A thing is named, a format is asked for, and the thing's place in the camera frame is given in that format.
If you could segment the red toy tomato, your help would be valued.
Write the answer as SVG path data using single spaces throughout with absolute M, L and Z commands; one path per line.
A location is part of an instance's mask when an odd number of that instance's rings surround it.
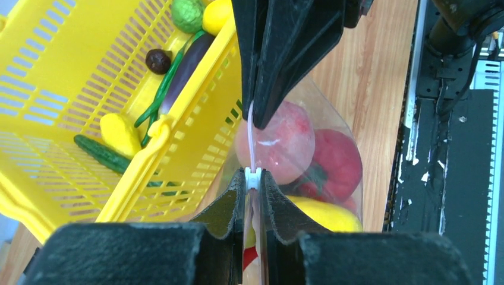
M 312 162 L 297 180 L 295 189 L 318 201 L 345 202 L 363 176 L 358 148 L 351 137 L 334 129 L 316 129 L 314 134 Z

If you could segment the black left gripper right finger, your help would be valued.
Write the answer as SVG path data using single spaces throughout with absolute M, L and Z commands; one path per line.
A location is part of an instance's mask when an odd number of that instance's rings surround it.
M 336 233 L 316 223 L 263 171 L 263 284 L 471 284 L 449 239 L 437 233 Z

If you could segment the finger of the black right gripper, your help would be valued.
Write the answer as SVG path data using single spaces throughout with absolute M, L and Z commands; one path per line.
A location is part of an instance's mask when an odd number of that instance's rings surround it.
M 340 41 L 346 1 L 269 1 L 257 63 L 253 124 L 264 129 L 286 95 Z
M 232 0 L 241 57 L 243 111 L 249 110 L 254 97 L 267 7 L 267 1 Z

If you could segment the pink toy onion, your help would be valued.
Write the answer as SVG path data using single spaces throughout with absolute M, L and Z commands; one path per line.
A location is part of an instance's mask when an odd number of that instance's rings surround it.
M 256 167 L 268 170 L 277 184 L 289 184 L 308 169 L 316 143 L 303 107 L 284 101 L 265 129 L 253 131 Z

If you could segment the red toy chili pepper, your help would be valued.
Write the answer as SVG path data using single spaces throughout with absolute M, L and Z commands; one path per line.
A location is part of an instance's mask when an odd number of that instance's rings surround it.
M 245 271 L 247 267 L 258 257 L 259 255 L 255 246 L 245 248 L 242 254 L 242 271 Z

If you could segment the yellow plastic basket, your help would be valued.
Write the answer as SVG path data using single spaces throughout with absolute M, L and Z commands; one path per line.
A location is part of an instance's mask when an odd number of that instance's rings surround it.
M 17 1 L 1 18 L 1 213 L 44 243 L 68 223 L 171 221 L 203 208 L 241 120 L 233 19 L 124 175 L 74 143 L 101 141 L 104 115 L 136 120 L 162 81 L 146 53 L 187 39 L 170 1 Z

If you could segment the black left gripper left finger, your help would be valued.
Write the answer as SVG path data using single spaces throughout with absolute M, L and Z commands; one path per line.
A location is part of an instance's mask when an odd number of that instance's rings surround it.
M 72 223 L 36 255 L 26 284 L 240 284 L 245 175 L 192 220 Z

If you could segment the clear zip top bag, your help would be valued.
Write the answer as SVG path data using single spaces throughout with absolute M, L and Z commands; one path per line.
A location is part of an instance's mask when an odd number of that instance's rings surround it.
M 311 79 L 301 80 L 268 126 L 254 134 L 256 166 L 333 232 L 360 232 L 363 165 L 354 138 Z

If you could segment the yellow toy bell pepper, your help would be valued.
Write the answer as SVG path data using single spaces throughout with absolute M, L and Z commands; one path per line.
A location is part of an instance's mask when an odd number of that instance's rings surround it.
M 315 199 L 286 196 L 309 218 L 332 232 L 362 232 L 363 227 L 359 218 L 348 209 L 317 201 Z M 245 249 L 255 247 L 257 243 L 257 230 L 259 230 L 259 209 L 252 207 L 251 229 L 247 230 L 247 238 L 244 242 Z

